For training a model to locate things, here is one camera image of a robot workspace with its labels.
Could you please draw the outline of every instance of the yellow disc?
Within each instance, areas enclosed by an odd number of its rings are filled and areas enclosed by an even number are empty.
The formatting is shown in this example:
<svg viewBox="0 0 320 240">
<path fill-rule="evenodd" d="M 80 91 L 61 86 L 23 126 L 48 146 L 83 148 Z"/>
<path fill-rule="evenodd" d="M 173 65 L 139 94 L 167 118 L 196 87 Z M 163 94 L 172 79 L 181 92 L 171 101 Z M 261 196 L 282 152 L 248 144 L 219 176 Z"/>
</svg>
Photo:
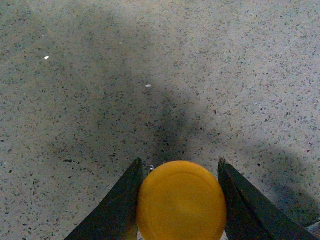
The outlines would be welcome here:
<svg viewBox="0 0 320 240">
<path fill-rule="evenodd" d="M 143 181 L 137 224 L 144 240 L 219 240 L 226 202 L 216 178 L 189 161 L 170 161 Z"/>
</svg>

